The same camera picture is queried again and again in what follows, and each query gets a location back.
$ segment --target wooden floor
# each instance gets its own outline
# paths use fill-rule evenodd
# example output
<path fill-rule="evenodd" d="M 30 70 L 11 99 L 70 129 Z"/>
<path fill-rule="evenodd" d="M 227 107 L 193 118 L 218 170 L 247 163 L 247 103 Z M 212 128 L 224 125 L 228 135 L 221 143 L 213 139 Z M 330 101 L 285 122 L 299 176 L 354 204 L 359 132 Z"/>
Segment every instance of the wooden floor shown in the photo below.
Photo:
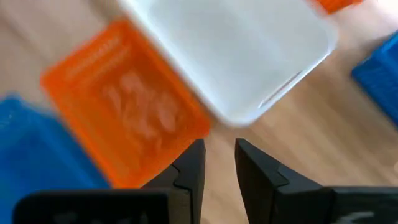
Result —
<path fill-rule="evenodd" d="M 118 15 L 107 0 L 0 0 L 0 93 L 15 90 L 50 105 L 40 73 Z M 251 127 L 214 125 L 206 139 L 202 223 L 248 222 L 234 168 L 236 137 L 322 184 L 398 185 L 398 132 L 350 78 L 398 29 L 398 2 L 366 0 L 331 19 L 338 47 L 308 77 Z"/>

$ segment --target blue basket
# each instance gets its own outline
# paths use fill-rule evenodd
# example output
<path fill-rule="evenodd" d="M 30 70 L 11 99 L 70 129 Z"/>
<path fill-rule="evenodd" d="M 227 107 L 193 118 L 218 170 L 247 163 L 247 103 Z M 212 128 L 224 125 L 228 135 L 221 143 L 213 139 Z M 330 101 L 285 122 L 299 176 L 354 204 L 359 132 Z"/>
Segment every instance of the blue basket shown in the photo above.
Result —
<path fill-rule="evenodd" d="M 0 102 L 0 220 L 38 190 L 108 189 L 102 174 L 53 117 L 17 96 Z"/>
<path fill-rule="evenodd" d="M 353 77 L 398 126 L 398 32 L 358 65 Z"/>

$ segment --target orange plastic crate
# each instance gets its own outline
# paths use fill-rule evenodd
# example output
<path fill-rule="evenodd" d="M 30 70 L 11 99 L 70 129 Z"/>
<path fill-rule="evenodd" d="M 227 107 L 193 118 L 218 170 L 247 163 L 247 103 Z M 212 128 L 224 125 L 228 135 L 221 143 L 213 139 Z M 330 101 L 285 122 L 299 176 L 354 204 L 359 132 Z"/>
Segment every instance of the orange plastic crate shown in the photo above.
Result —
<path fill-rule="evenodd" d="M 349 5 L 360 3 L 363 0 L 316 0 L 331 14 Z"/>
<path fill-rule="evenodd" d="M 188 88 L 127 20 L 51 68 L 42 86 L 116 188 L 142 186 L 210 129 Z"/>

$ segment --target plastic basket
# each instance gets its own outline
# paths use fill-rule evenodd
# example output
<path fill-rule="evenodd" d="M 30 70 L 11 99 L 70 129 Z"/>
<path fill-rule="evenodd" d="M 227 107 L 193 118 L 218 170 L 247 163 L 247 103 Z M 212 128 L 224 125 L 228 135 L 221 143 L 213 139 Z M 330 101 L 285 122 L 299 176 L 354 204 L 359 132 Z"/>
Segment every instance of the plastic basket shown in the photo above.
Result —
<path fill-rule="evenodd" d="M 1 223 L 11 223 L 18 200 L 38 190 L 109 188 L 63 126 L 17 96 L 0 102 L 0 142 Z"/>
<path fill-rule="evenodd" d="M 363 0 L 316 0 L 316 1 L 319 2 L 329 14 L 339 11 L 340 9 L 343 9 L 352 4 L 363 2 Z"/>
<path fill-rule="evenodd" d="M 210 129 L 194 96 L 127 20 L 49 70 L 42 85 L 116 188 L 144 185 Z"/>
<path fill-rule="evenodd" d="M 398 125 L 398 32 L 358 65 L 353 77 Z"/>

